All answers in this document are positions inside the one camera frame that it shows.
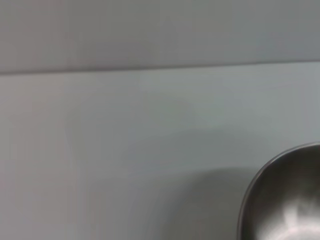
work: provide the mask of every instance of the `metal bowl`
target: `metal bowl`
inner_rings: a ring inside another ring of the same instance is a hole
[[[320,142],[270,160],[249,185],[238,240],[320,240]]]

